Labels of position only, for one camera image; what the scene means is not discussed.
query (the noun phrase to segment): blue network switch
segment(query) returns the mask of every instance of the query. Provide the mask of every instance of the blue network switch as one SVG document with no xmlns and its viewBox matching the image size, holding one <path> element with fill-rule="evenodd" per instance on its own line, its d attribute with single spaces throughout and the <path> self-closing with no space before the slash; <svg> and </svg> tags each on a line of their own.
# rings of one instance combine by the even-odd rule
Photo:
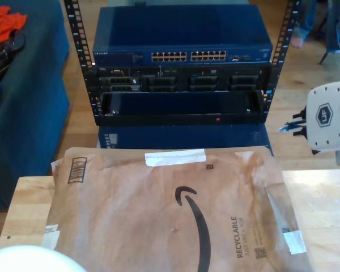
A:
<svg viewBox="0 0 340 272">
<path fill-rule="evenodd" d="M 96 66 L 269 62 L 272 43 L 255 5 L 103 7 Z"/>
</svg>

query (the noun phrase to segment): white robot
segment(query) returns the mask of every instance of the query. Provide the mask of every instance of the white robot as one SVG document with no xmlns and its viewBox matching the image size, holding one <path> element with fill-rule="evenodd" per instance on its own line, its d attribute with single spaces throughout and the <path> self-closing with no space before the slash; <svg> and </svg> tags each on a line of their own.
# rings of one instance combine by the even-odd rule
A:
<svg viewBox="0 0 340 272">
<path fill-rule="evenodd" d="M 340 165 L 340 82 L 312 89 L 307 96 L 307 106 L 279 131 L 303 135 L 313 154 L 336 151 Z"/>
</svg>

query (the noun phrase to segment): orange cloth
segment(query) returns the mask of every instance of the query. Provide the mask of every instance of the orange cloth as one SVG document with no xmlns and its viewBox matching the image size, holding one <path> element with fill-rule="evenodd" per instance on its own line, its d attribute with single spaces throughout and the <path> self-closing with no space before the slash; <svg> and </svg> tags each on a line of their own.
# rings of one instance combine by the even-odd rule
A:
<svg viewBox="0 0 340 272">
<path fill-rule="evenodd" d="M 27 21 L 28 15 L 20 13 L 8 14 L 10 7 L 0 6 L 0 43 L 9 39 L 13 29 L 22 29 Z"/>
</svg>

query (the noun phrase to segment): white object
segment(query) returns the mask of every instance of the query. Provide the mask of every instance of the white object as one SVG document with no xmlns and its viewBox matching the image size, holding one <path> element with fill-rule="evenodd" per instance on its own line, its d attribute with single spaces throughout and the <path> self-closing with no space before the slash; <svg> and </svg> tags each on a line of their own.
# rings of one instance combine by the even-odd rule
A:
<svg viewBox="0 0 340 272">
<path fill-rule="evenodd" d="M 340 82 L 310 91 L 306 122 L 307 141 L 313 150 L 340 150 Z"/>
<path fill-rule="evenodd" d="M 301 231 L 285 232 L 283 235 L 292 255 L 306 252 Z"/>
<path fill-rule="evenodd" d="M 184 163 L 205 162 L 204 149 L 146 153 L 145 160 L 147 166 L 164 166 Z"/>
<path fill-rule="evenodd" d="M 16 245 L 0 249 L 0 272 L 86 272 L 67 256 L 34 245 Z"/>
</svg>

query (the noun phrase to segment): paper label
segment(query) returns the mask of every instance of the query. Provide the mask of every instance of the paper label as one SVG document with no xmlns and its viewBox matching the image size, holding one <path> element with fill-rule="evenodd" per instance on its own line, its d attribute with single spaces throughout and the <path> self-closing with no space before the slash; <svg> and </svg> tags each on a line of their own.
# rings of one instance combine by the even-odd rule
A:
<svg viewBox="0 0 340 272">
<path fill-rule="evenodd" d="M 206 156 L 204 149 L 157 152 L 145 154 L 147 166 L 164 166 L 184 163 L 205 162 Z"/>
<path fill-rule="evenodd" d="M 41 243 L 42 247 L 51 250 L 54 250 L 56 248 L 59 234 L 61 233 L 61 231 L 57 231 L 57 228 L 57 224 L 45 227 L 43 242 Z"/>
<path fill-rule="evenodd" d="M 306 252 L 301 231 L 286 232 L 283 235 L 292 255 Z"/>
</svg>

